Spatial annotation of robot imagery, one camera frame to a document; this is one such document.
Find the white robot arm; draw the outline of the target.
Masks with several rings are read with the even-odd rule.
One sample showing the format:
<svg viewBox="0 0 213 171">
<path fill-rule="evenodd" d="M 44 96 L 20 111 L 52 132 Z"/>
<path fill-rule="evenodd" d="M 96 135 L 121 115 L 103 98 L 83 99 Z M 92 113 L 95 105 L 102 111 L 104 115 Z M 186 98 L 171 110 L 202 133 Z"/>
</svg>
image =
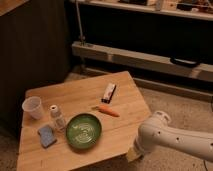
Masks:
<svg viewBox="0 0 213 171">
<path fill-rule="evenodd" d="M 143 121 L 126 154 L 127 161 L 145 156 L 159 145 L 213 162 L 213 133 L 172 128 L 170 122 L 170 116 L 163 111 L 155 111 Z"/>
</svg>

